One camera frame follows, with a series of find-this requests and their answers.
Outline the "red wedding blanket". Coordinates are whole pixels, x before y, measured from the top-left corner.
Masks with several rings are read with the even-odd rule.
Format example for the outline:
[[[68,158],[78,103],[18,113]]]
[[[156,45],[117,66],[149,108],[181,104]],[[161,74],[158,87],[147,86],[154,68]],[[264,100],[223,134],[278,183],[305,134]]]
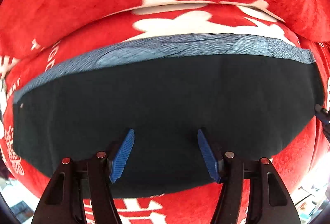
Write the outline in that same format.
[[[189,34],[280,39],[314,55],[329,111],[329,0],[1,0],[1,156],[38,198],[33,223],[299,223],[292,193],[329,151],[314,116],[278,154],[244,160],[222,150],[220,183],[116,198],[108,155],[62,158],[51,177],[13,148],[14,95],[55,65],[122,42]]]

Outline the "black pants patterned waistband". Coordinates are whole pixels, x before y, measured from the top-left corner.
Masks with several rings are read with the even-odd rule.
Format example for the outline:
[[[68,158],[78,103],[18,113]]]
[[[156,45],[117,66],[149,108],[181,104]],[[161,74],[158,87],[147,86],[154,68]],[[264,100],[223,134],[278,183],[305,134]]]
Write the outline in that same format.
[[[14,95],[15,153],[48,177],[135,132],[116,198],[211,183],[204,127],[244,160],[278,154],[324,102],[316,60],[283,40],[189,34],[122,42],[74,57]]]

